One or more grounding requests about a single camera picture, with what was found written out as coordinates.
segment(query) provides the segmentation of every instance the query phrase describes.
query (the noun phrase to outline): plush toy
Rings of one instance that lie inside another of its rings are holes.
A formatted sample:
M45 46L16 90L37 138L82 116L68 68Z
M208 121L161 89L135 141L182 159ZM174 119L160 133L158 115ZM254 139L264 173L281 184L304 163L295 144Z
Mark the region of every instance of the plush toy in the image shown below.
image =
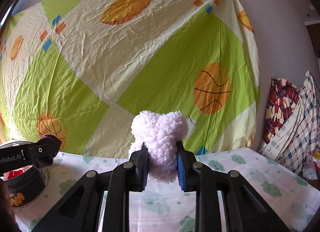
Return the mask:
M161 182L172 182L177 176L177 146L188 133L188 124L180 111L168 114L156 114L142 111L131 125L135 141L131 144L130 155L148 148L149 174Z

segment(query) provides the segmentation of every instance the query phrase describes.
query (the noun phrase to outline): metal screw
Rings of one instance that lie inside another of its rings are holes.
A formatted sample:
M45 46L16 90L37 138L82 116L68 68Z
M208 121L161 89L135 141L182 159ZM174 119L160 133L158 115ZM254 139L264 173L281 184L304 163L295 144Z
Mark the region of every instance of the metal screw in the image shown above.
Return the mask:
M87 177L88 177L88 178L92 178L92 177L94 177L94 176L96 176L96 172L95 172L95 171L88 171L88 172L87 172Z
M126 169L130 169L133 167L133 163L132 162L126 162L123 164L123 167Z
M240 173L237 172L237 171L231 171L230 172L230 176L233 177L233 178L237 178L237 177L239 177L239 175L240 175Z
M192 166L195 167L195 168L197 168L197 169L200 169L200 168L202 167L202 163L200 163L200 162L194 162L194 163L192 164Z

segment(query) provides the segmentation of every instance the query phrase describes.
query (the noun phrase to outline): gray wall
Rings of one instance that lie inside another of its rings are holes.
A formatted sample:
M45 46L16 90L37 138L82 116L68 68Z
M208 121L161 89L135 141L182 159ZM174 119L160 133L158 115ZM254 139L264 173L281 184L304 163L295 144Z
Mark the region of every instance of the gray wall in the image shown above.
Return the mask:
M14 12L42 0L20 0ZM240 0L255 31L259 59L261 103L254 148L261 142L271 78L285 78L301 87L311 70L320 80L318 62L304 20L308 0Z

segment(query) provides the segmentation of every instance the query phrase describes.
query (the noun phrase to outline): white fuzzy toy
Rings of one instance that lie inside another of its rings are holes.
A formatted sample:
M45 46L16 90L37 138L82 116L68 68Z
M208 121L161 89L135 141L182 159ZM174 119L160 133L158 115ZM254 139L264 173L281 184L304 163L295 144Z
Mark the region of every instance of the white fuzzy toy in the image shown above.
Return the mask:
M188 132L188 124L180 111L156 114L142 111L131 125L135 141L130 155L141 149L144 142L149 153L149 174L162 182L174 181L177 176L177 146Z

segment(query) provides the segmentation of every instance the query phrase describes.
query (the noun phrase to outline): tablecloth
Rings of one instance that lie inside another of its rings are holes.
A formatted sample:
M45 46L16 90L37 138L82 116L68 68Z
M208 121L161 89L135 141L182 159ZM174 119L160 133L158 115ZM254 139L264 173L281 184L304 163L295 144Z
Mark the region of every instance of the tablecloth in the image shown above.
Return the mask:
M320 206L320 192L317 189L280 164L247 147L196 158L216 171L239 171L289 228L302 231ZM44 192L30 205L15 210L20 229L31 232L38 221L88 170L99 173L111 171L126 161L128 159L59 152L50 167L50 181ZM195 202L195 193L182 192L177 180L170 184L149 180L144 192L130 193L130 232L194 231ZM223 232L226 231L224 222L222 214Z

